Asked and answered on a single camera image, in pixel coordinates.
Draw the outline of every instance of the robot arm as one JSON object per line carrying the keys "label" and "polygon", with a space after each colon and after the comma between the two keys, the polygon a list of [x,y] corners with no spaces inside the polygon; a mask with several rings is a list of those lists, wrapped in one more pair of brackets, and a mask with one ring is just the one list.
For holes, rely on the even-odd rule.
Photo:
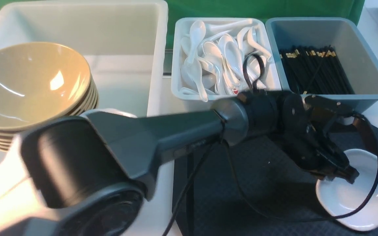
{"label": "robot arm", "polygon": [[[321,111],[310,108],[321,103],[327,103]],[[220,140],[233,146],[270,135],[301,169],[353,183],[357,170],[325,131],[334,119],[322,115],[336,117],[341,108],[324,98],[304,102],[288,91],[247,91],[203,112],[147,118],[95,112],[20,134],[20,155],[48,208],[73,209],[55,235],[118,235],[132,224],[142,199],[153,197],[162,164]]]}

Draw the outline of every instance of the chopstick bundle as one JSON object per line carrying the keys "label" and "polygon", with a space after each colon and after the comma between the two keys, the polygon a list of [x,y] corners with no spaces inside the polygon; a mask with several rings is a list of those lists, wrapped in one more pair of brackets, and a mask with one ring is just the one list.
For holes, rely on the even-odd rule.
{"label": "chopstick bundle", "polygon": [[293,46],[279,51],[291,91],[297,94],[354,94],[335,50]]}

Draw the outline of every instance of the black mat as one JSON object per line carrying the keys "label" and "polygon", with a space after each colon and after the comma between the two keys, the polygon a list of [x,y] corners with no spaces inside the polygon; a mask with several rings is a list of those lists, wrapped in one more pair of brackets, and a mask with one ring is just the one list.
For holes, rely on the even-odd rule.
{"label": "black mat", "polygon": [[[331,137],[344,150],[366,149],[352,127],[337,129]],[[175,162],[174,201],[202,153]],[[242,188],[262,210],[285,218],[328,216],[315,194],[316,179],[268,138],[237,145],[231,153]],[[378,235],[378,228],[359,233],[337,221],[286,223],[259,216],[240,199],[223,147],[212,152],[184,204],[177,217],[184,236]]]}

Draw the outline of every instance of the bowl rim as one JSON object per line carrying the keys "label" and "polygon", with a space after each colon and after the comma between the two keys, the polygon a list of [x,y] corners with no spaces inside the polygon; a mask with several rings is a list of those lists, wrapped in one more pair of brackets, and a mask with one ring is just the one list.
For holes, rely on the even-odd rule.
{"label": "bowl rim", "polygon": [[42,121],[39,121],[39,122],[35,122],[35,123],[32,123],[32,124],[27,124],[27,125],[24,125],[24,126],[6,126],[6,127],[0,127],[0,130],[3,130],[3,131],[21,131],[21,130],[25,130],[25,129],[28,129],[28,128],[31,128],[31,127],[35,127],[35,126],[44,124],[44,123],[46,123],[46,122],[48,122],[48,121],[50,121],[50,120],[52,120],[54,118],[58,118],[60,116],[63,116],[65,114],[67,114],[71,109],[73,109],[79,103],[79,101],[81,101],[81,99],[83,98],[83,96],[86,94],[86,91],[89,89],[90,84],[93,81],[93,75],[91,73],[90,65],[89,65],[88,61],[85,59],[85,57],[82,54],[80,54],[78,51],[72,49],[71,47],[68,47],[66,45],[62,45],[62,44],[56,43],[56,42],[36,41],[36,42],[19,43],[19,44],[15,44],[15,45],[12,45],[12,46],[8,46],[6,48],[1,48],[0,52],[3,52],[5,50],[11,49],[11,48],[15,48],[15,47],[19,47],[19,46],[24,46],[24,45],[45,45],[45,44],[47,44],[47,45],[61,46],[62,48],[66,48],[69,51],[71,51],[72,53],[75,53],[75,54],[79,55],[79,57],[83,59],[83,61],[85,62],[85,65],[87,67],[86,70],[85,70],[85,73],[89,75],[89,79],[87,80],[87,83],[85,84],[85,89],[80,94],[80,96],[77,97],[66,109],[62,110],[61,112],[59,112],[58,114],[56,114],[56,115],[54,115],[52,117],[46,118],[45,120],[42,120]]}

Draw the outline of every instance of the stack of bowls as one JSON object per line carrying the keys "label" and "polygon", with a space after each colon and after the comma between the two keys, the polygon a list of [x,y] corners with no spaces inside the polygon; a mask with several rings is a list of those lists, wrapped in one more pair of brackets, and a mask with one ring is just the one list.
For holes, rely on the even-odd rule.
{"label": "stack of bowls", "polygon": [[98,107],[85,58],[71,48],[32,42],[0,50],[0,150],[15,134]]}

